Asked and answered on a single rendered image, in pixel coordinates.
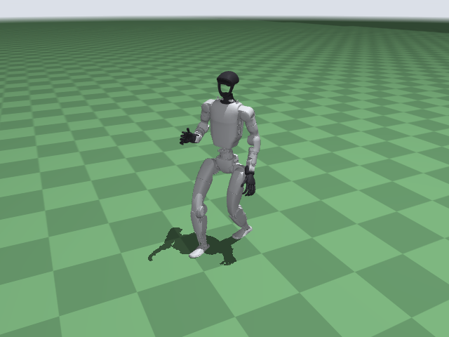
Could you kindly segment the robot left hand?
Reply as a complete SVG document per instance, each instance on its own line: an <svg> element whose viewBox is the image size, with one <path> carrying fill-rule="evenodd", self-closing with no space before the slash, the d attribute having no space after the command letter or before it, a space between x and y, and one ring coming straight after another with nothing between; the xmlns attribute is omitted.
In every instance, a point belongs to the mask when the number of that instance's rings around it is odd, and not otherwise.
<svg viewBox="0 0 449 337"><path fill-rule="evenodd" d="M241 187L246 183L246 189L242 194L245 194L247 191L247 194L245 196L251 196L255 193L255 179L253 177L255 173L253 171L249 171L249 166L245 167L245 175L246 179L241 184ZM249 194L250 193L250 194Z"/></svg>

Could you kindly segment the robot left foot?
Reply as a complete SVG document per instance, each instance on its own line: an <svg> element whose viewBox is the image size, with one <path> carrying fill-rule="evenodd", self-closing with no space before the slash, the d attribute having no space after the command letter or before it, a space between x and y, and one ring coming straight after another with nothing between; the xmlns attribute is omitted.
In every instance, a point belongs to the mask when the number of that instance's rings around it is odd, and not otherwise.
<svg viewBox="0 0 449 337"><path fill-rule="evenodd" d="M243 228L241 228L239 231L235 232L235 233L232 235L232 237L233 237L234 239L240 239L240 238L246 236L249 232L251 232L251 231L253 230L251 226L249 226L249 227L250 227L249 230L247 230L246 228L245 228L246 230L244 230Z"/></svg>

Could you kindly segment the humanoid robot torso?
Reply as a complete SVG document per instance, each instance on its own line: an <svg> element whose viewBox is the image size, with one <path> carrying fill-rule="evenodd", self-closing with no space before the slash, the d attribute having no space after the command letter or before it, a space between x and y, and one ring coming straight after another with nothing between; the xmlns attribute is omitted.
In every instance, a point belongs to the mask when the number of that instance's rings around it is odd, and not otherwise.
<svg viewBox="0 0 449 337"><path fill-rule="evenodd" d="M233 173L234 164L239 162L232 148L237 146L243 134L243 123L239 116L239 107L243 105L232 100L231 104L222 104L223 98L215 99L210 104L210 133L215 146L221 147L216 157L217 169L223 173ZM243 105L244 106L244 105Z"/></svg>

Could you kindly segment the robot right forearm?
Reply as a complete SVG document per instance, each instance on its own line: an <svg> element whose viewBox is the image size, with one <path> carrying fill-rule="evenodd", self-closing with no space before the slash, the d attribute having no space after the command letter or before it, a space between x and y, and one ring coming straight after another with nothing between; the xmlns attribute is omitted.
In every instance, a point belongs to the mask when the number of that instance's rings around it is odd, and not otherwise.
<svg viewBox="0 0 449 337"><path fill-rule="evenodd" d="M200 124L200 123L199 123L199 124ZM199 142L201 141L202 137L203 137L204 134L205 134L204 129L201 128L201 127L199 127L199 124L198 124L198 126L196 127L196 130L195 130L195 132L194 132L195 134L198 134L198 135L199 135L199 136L196 137L195 143L199 143Z"/></svg>

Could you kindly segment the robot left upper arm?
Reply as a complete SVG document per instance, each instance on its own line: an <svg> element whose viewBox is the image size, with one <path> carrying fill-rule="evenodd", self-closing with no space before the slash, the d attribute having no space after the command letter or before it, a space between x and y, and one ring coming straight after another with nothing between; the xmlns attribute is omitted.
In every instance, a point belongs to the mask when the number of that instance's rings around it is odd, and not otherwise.
<svg viewBox="0 0 449 337"><path fill-rule="evenodd" d="M250 136L248 136L247 142L249 145L254 146L254 139L255 137L260 137L258 133L258 127L255 120L255 111L252 107L247 107L241 105L238 109L239 116L241 120L243 120L246 124L246 128L248 132L250 133Z"/></svg>

